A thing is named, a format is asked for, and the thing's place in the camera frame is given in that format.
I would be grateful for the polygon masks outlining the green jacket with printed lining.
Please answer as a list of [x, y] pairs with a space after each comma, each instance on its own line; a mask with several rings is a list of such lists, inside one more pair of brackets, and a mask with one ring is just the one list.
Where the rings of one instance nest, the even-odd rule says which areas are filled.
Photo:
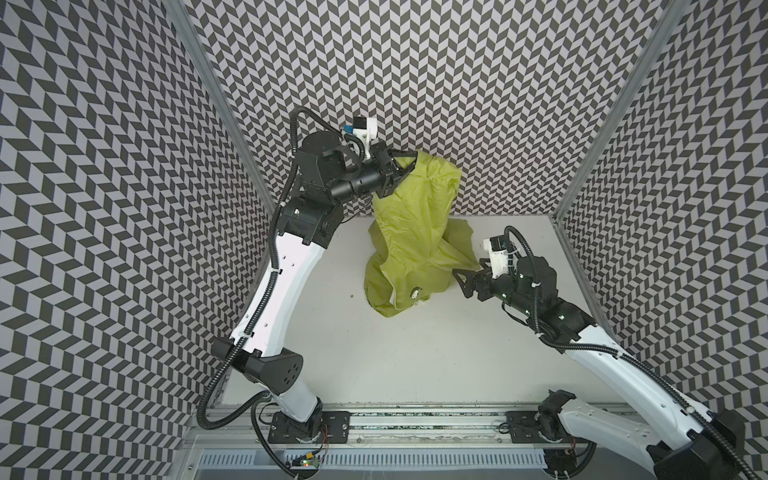
[[373, 197], [369, 235], [374, 253], [363, 284], [368, 304], [385, 318], [448, 290], [455, 269], [479, 267], [473, 229], [451, 216], [461, 169], [423, 151], [397, 162], [414, 169], [391, 195]]

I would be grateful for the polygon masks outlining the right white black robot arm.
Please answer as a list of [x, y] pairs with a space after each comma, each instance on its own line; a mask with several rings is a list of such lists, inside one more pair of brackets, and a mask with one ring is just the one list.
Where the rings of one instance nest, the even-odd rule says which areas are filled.
[[744, 459], [745, 421], [733, 410], [712, 412], [630, 355], [588, 313], [561, 298], [557, 274], [542, 257], [484, 259], [479, 271], [453, 272], [462, 293], [498, 299], [503, 311], [545, 345], [587, 368], [638, 414], [636, 421], [555, 390], [523, 420], [509, 416], [511, 435], [528, 428], [543, 441], [588, 442], [644, 467], [658, 479], [734, 479], [754, 476]]

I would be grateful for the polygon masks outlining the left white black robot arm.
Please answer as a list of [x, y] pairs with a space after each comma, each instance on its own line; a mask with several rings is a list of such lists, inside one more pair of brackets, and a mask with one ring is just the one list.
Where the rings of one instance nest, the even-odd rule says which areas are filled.
[[208, 419], [205, 409], [223, 375], [240, 372], [264, 386], [286, 417], [315, 426], [320, 399], [300, 378], [303, 358], [285, 348], [287, 327], [300, 293], [344, 219], [347, 202], [393, 194], [414, 171], [415, 151], [390, 148], [381, 140], [365, 145], [354, 135], [320, 130], [300, 139], [290, 135], [293, 161], [268, 232], [269, 269], [256, 294], [226, 338], [217, 338], [213, 355], [222, 364], [204, 392], [197, 421], [217, 429], [234, 420]]

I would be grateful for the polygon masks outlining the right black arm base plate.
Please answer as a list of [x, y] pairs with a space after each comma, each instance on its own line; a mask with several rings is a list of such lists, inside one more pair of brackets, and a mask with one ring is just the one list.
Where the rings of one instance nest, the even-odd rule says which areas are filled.
[[538, 411], [513, 410], [505, 413], [506, 429], [514, 444], [554, 443], [570, 444], [573, 437], [567, 433], [556, 415]]

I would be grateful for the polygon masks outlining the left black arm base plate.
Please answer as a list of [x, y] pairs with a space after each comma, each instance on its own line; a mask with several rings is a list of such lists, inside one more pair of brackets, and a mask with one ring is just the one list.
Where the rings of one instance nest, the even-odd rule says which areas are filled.
[[330, 444], [346, 444], [350, 433], [349, 411], [315, 412], [306, 422], [276, 412], [269, 427], [270, 444], [315, 444], [325, 440]]

